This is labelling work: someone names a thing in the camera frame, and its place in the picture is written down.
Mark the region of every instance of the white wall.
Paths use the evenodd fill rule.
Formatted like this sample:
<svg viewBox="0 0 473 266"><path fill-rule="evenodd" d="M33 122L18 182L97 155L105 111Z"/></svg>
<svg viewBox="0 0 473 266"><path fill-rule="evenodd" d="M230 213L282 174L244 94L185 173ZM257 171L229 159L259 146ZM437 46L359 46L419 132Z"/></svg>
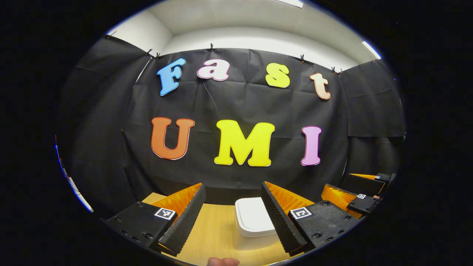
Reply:
<svg viewBox="0 0 473 266"><path fill-rule="evenodd" d="M173 37L161 21L147 10L128 18L107 34L110 35L114 31L117 32L113 34L113 37L122 39L146 52L153 49L151 51L153 56L156 56L156 53L162 53Z"/></svg>
<svg viewBox="0 0 473 266"><path fill-rule="evenodd" d="M346 70L359 65L345 54L322 43L299 35L255 27L220 27L193 31L174 36L164 48L163 54L196 49L245 48L283 53L304 59L326 68Z"/></svg>

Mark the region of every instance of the finger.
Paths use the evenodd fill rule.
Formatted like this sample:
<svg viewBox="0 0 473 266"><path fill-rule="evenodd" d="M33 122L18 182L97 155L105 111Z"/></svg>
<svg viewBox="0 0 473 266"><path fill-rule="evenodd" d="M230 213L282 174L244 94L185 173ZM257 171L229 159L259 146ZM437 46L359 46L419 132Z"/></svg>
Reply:
<svg viewBox="0 0 473 266"><path fill-rule="evenodd" d="M207 261L207 266L226 266L222 259L217 257L210 257Z"/></svg>
<svg viewBox="0 0 473 266"><path fill-rule="evenodd" d="M237 266L238 264L240 264L239 260L231 257L226 257L223 259L223 261L225 262L225 266Z"/></svg>

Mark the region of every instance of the ceiling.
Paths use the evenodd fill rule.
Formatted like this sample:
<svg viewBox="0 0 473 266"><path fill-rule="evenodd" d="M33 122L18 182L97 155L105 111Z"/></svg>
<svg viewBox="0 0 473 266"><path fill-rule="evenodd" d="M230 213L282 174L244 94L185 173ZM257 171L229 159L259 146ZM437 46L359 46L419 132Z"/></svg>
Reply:
<svg viewBox="0 0 473 266"><path fill-rule="evenodd" d="M148 10L173 35L216 27L260 27L318 41L368 62L371 52L357 33L314 4L298 8L275 0L166 0Z"/></svg>

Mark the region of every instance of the wooden table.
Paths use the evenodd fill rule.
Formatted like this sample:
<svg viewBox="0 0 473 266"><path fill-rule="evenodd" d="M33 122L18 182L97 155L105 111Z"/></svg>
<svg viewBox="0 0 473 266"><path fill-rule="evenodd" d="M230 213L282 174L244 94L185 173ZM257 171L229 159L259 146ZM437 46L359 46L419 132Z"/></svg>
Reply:
<svg viewBox="0 0 473 266"><path fill-rule="evenodd" d="M152 204L164 197L151 193L143 202ZM163 254L199 266L206 266L210 257L236 258L240 261L239 266L266 266L291 258L280 241L265 248L236 250L234 237L238 235L235 235L234 209L234 205L204 204L181 253L177 257Z"/></svg>

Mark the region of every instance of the letter f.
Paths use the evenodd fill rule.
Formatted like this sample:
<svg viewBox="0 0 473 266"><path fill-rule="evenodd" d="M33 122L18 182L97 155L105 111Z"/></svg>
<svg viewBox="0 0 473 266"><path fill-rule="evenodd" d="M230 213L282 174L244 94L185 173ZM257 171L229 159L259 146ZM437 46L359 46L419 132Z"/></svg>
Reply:
<svg viewBox="0 0 473 266"><path fill-rule="evenodd" d="M173 77L176 79L181 77L181 68L179 66L184 64L184 58L179 58L157 72L157 75L161 78L161 92L159 93L161 96L168 94L179 86L179 83L174 81Z"/></svg>

